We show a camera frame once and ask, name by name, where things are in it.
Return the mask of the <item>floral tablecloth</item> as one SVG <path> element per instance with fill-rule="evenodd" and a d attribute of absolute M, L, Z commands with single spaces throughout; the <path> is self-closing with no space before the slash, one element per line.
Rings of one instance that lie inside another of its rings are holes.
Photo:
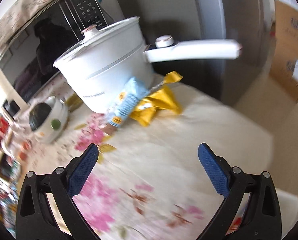
<path fill-rule="evenodd" d="M 158 111 L 147 127 L 128 119 L 109 138 L 86 105 L 70 113 L 49 145 L 34 138 L 23 113 L 15 142 L 29 139 L 31 149 L 22 173 L 50 173 L 95 143 L 100 161 L 74 202 L 102 239 L 196 239 L 223 200 L 200 164 L 198 146 L 205 142 L 230 165 L 260 174 L 271 163 L 273 137 L 193 87 L 174 83 L 170 89 L 181 114 Z"/>

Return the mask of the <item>upper cardboard box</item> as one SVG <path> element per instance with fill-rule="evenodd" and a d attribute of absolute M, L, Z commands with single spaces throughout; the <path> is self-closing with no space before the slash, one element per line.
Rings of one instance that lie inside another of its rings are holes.
<path fill-rule="evenodd" d="M 274 5 L 277 54 L 298 59 L 298 10 L 278 0 Z"/>

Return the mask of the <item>lower cardboard box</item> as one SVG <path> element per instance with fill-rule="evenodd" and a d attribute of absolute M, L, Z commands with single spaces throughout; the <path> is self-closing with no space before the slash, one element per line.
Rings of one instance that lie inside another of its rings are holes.
<path fill-rule="evenodd" d="M 298 55 L 286 52 L 274 55 L 270 76 L 298 102 Z"/>

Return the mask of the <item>dark green squash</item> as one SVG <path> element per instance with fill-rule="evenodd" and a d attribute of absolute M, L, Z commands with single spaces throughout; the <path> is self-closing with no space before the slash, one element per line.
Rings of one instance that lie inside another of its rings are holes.
<path fill-rule="evenodd" d="M 41 102 L 34 106 L 29 113 L 29 126 L 32 132 L 36 131 L 46 120 L 51 107 L 49 104 Z"/>

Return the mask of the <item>black microwave oven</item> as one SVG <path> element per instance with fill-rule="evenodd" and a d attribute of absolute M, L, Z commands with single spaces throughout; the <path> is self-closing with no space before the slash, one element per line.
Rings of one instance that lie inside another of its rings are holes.
<path fill-rule="evenodd" d="M 25 102 L 59 73 L 54 61 L 93 24 L 99 30 L 108 25 L 98 0 L 56 0 L 13 35 L 0 69 Z"/>

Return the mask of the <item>white electric cooking pot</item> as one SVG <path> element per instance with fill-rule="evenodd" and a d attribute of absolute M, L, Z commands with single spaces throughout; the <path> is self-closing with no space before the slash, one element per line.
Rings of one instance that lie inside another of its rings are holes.
<path fill-rule="evenodd" d="M 131 17 L 101 30 L 84 29 L 84 39 L 58 57 L 53 66 L 73 91 L 96 113 L 106 113 L 125 83 L 135 77 L 149 88 L 154 79 L 152 63 L 239 57 L 235 40 L 174 41 L 170 35 L 147 45 L 139 17 Z"/>

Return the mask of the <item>yellow snack wrapper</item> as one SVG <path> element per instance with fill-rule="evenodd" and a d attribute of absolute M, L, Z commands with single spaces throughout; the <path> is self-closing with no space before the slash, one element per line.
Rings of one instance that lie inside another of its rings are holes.
<path fill-rule="evenodd" d="M 175 114 L 181 114 L 182 106 L 168 86 L 181 80 L 182 76 L 176 71 L 166 74 L 163 80 L 150 90 L 148 96 L 137 104 L 129 117 L 141 126 L 146 127 L 152 122 L 158 111 L 167 110 Z"/>

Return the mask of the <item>cream kitchen appliance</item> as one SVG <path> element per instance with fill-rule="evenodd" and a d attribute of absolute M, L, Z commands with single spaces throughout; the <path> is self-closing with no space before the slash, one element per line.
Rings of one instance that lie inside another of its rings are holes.
<path fill-rule="evenodd" d="M 16 102 L 16 104 L 20 107 L 20 113 L 23 113 L 29 108 L 28 104 L 21 98 L 18 92 L 7 80 L 4 73 L 0 70 L 0 108 L 3 106 L 5 100 L 8 102 L 14 100 L 14 102 Z"/>

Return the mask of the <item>grey refrigerator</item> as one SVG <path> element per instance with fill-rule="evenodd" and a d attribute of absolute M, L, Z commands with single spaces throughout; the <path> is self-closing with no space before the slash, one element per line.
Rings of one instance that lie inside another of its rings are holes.
<path fill-rule="evenodd" d="M 236 60 L 208 60 L 215 98 L 234 105 L 263 70 L 267 60 L 270 0 L 195 0 L 205 39 L 236 40 L 242 53 Z"/>

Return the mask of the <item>light blue snack packet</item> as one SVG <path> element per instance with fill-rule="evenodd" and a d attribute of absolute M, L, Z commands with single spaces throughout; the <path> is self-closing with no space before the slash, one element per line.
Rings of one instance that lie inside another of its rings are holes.
<path fill-rule="evenodd" d="M 128 119 L 137 104 L 148 95 L 145 84 L 132 77 L 124 85 L 118 99 L 110 107 L 105 122 L 99 127 L 107 135 L 112 135 Z"/>

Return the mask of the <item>cardboard box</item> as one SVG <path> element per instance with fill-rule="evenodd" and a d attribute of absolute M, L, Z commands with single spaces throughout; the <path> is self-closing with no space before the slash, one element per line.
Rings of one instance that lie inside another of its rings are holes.
<path fill-rule="evenodd" d="M 278 0 L 274 5 L 277 54 L 298 59 L 298 10 Z"/>
<path fill-rule="evenodd" d="M 270 76 L 298 102 L 298 55 L 286 52 L 274 55 Z"/>

